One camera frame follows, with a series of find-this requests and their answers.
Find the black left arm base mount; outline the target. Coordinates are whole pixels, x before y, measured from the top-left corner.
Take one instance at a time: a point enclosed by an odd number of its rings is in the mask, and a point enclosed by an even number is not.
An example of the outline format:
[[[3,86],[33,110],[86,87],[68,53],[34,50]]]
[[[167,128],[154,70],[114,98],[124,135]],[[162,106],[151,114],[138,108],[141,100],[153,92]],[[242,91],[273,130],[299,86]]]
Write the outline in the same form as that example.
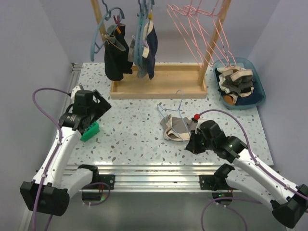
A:
[[[114,189],[115,175],[100,174],[97,166],[82,164],[78,169],[87,169],[92,172],[91,182],[87,183],[82,189]]]

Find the navy hanging underwear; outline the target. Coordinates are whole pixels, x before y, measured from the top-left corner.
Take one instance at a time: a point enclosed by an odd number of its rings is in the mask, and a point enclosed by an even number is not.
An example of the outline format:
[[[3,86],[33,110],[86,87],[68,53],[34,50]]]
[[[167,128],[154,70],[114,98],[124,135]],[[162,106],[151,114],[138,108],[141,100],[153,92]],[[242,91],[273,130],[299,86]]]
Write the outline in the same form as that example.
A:
[[[148,75],[151,80],[154,78],[155,56],[158,48],[158,38],[151,19],[145,24],[141,47],[143,48],[142,64],[138,67],[137,77],[144,78]]]

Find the aluminium extrusion rail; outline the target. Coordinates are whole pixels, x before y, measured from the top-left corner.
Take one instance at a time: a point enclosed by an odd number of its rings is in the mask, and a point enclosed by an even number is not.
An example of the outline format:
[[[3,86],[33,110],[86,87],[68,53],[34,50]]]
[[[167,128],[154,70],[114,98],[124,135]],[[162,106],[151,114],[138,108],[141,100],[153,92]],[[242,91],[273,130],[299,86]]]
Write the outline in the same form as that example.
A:
[[[81,164],[98,167],[101,174],[115,175],[116,190],[156,191],[186,186],[199,187],[199,176],[214,173],[225,160],[214,152],[192,154],[186,142],[163,138],[156,106],[177,109],[180,99],[113,100],[111,82],[104,75],[102,63],[77,64],[74,73],[85,88],[97,89],[112,105],[99,119],[100,132],[74,149],[64,176],[71,176]],[[208,96],[205,99],[183,99],[182,117],[191,118],[203,112],[204,119],[216,121],[226,135],[243,137],[232,117],[224,114],[214,91],[211,69],[205,74]]]

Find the teal hangers middle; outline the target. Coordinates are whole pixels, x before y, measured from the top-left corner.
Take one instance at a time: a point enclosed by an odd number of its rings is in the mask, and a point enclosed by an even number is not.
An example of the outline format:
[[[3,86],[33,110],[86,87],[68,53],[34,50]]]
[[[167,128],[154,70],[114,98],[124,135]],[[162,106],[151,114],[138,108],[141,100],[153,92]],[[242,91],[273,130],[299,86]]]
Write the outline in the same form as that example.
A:
[[[138,23],[137,30],[135,34],[135,46],[134,46],[134,64],[138,67],[141,66],[142,63],[142,48],[145,45],[142,45],[143,42],[146,42],[146,39],[143,39],[143,32],[146,25],[146,20],[150,15],[153,6],[155,5],[154,0],[139,0],[139,13],[138,13]]]

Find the wooden rack base tray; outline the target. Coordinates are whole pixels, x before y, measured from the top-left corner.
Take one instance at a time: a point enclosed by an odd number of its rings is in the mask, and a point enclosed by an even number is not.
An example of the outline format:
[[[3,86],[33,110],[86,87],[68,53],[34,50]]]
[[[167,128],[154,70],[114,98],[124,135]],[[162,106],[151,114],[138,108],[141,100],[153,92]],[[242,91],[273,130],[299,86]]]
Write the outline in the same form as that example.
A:
[[[204,99],[207,85],[201,80],[197,63],[157,63],[154,78],[138,78],[138,68],[124,74],[121,81],[113,81],[110,96],[113,100],[132,99]]]

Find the blue wire hanger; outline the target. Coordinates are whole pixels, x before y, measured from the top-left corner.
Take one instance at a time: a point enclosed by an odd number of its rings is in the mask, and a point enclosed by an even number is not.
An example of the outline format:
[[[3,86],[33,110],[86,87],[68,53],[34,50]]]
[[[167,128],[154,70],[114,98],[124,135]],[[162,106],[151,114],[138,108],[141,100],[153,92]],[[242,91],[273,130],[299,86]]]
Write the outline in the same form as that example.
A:
[[[182,101],[183,101],[183,99],[184,99],[184,93],[183,93],[182,90],[177,90],[176,95],[177,95],[179,92],[181,93],[181,98],[180,98],[180,103],[179,103],[177,109],[164,108],[161,104],[158,104],[158,105],[156,106],[156,108],[157,108],[159,114],[163,117],[164,121],[165,121],[167,124],[170,124],[170,123],[167,122],[167,116],[164,116],[164,115],[163,115],[163,112],[166,112],[166,111],[178,112],[178,114],[179,114],[179,116],[180,116],[180,118],[181,118],[181,120],[182,120],[182,122],[183,122],[183,124],[184,124],[184,126],[185,126],[185,128],[186,128],[186,130],[187,130],[187,132],[190,133],[189,127],[187,126],[187,124],[186,124],[186,122],[184,121],[184,118],[182,117],[181,112],[180,112],[181,104],[182,104]]]

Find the wooden rack right post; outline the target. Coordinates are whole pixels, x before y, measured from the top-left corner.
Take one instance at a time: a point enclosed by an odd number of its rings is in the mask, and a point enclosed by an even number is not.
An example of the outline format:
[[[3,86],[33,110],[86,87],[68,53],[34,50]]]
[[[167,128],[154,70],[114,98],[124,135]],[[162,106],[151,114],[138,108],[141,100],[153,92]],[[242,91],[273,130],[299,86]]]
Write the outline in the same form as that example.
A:
[[[203,65],[199,70],[199,76],[198,76],[199,85],[203,84],[203,80],[205,77],[207,67],[210,63],[210,59],[212,58],[212,53],[214,52],[214,49],[217,46],[217,40],[220,37],[221,31],[223,30],[223,23],[227,16],[227,12],[228,12],[230,4],[231,4],[231,0],[222,1],[220,11],[214,23],[214,30],[212,32],[210,42],[206,45],[206,53],[205,53],[205,58],[203,59]]]

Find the teal plastic hanger left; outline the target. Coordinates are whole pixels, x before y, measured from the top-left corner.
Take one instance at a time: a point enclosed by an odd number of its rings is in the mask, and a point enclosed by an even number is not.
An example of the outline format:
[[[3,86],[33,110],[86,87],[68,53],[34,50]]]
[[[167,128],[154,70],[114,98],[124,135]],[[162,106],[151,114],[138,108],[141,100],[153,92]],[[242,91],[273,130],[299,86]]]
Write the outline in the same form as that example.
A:
[[[108,8],[108,5],[102,0],[102,4],[105,6],[106,13],[102,15],[100,4],[98,0],[91,0],[91,5],[93,8],[94,16],[97,22],[97,27],[94,32],[90,47],[90,60],[94,62],[95,55],[103,48],[111,33],[107,33],[105,28],[105,21],[109,21],[112,17],[112,13],[115,10],[119,10],[119,20],[125,19],[124,12],[120,7]]]

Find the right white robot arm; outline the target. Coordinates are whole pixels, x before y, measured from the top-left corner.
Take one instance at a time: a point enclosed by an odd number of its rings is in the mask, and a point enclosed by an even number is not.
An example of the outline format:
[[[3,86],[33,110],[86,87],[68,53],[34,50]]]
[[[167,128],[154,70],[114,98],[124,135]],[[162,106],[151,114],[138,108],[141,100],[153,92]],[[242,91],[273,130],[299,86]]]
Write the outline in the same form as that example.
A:
[[[213,151],[226,161],[212,177],[200,177],[200,187],[217,191],[240,190],[267,206],[278,222],[294,228],[308,210],[308,187],[280,175],[254,154],[247,142],[226,136],[213,120],[192,119],[186,150],[193,154]]]

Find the green peg basket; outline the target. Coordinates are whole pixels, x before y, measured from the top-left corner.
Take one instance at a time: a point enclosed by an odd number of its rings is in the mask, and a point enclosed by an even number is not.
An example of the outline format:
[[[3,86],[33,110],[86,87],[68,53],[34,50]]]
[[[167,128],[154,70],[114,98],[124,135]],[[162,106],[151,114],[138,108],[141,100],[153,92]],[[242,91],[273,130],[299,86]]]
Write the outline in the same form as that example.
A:
[[[100,132],[99,124],[97,122],[94,122],[85,130],[80,140],[82,142],[87,142],[88,140],[93,138],[95,135],[97,135],[99,132]]]

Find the wooden rack left post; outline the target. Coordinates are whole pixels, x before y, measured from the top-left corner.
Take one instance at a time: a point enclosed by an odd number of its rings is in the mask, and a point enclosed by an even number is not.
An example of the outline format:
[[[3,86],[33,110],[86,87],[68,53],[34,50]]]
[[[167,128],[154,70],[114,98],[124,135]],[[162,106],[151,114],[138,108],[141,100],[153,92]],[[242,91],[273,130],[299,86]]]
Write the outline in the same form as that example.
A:
[[[98,0],[91,0],[94,16],[97,22],[96,31],[93,37],[93,48],[95,51],[99,51],[106,42],[108,34],[106,32],[104,17],[101,12],[100,4]]]

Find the black hanging underwear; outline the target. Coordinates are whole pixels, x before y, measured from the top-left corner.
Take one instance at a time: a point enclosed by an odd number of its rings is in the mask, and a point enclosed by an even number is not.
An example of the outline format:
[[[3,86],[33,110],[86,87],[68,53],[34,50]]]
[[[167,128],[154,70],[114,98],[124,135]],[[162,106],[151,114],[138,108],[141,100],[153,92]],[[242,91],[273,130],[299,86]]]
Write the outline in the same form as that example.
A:
[[[105,43],[105,74],[111,81],[121,81],[124,74],[132,74],[133,63],[128,61],[129,47],[125,41],[126,25],[111,25],[107,32],[111,35]]]

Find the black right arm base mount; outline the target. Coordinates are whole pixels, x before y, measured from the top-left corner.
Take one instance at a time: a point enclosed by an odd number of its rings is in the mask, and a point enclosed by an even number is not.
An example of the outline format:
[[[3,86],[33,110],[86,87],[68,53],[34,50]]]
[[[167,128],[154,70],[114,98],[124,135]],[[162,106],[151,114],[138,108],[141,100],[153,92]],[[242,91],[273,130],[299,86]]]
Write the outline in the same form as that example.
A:
[[[201,190],[217,191],[228,190],[230,188],[224,178],[215,175],[200,175],[199,185]]]

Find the grey beige underwear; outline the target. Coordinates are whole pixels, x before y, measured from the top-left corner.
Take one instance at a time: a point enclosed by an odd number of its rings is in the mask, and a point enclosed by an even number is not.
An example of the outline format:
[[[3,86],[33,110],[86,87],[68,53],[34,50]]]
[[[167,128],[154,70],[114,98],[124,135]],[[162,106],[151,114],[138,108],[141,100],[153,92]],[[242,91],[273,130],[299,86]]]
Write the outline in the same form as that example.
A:
[[[197,123],[187,117],[182,119],[167,115],[161,120],[160,125],[162,126],[165,140],[188,141],[191,131],[195,130]]]

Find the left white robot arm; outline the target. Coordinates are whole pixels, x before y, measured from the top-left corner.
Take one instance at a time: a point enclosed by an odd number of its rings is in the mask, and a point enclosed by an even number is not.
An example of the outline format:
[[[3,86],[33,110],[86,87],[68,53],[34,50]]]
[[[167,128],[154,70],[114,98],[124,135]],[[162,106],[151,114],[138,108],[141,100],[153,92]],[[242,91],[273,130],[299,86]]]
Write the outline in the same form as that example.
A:
[[[40,169],[30,182],[20,187],[21,196],[30,211],[62,216],[70,199],[84,187],[95,189],[102,184],[98,168],[80,165],[75,173],[63,180],[68,160],[79,141],[86,142],[99,133],[97,123],[110,103],[97,91],[75,86],[68,96],[70,105],[59,121],[52,119],[57,133]]]

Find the wooden rack post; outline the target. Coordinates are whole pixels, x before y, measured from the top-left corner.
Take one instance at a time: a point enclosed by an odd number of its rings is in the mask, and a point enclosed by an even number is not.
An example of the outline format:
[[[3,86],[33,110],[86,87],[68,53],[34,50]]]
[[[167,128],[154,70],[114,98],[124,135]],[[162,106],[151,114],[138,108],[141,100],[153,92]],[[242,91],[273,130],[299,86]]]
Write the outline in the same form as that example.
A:
[[[210,63],[210,59],[212,58],[212,53],[214,52],[214,49],[217,46],[217,40],[220,37],[221,31],[223,30],[223,23],[227,16],[227,12],[228,12],[230,4],[231,4],[231,0],[222,1],[220,11],[214,23],[214,30],[212,32],[210,42],[206,45],[206,53],[205,53],[205,58],[203,59],[203,65],[199,70],[199,76],[198,76],[199,85],[203,84],[203,80],[205,77],[207,67]]]
[[[95,51],[99,51],[106,42],[108,34],[106,32],[104,17],[101,12],[100,4],[98,0],[91,0],[94,16],[97,22],[96,31],[93,37],[93,48]]]

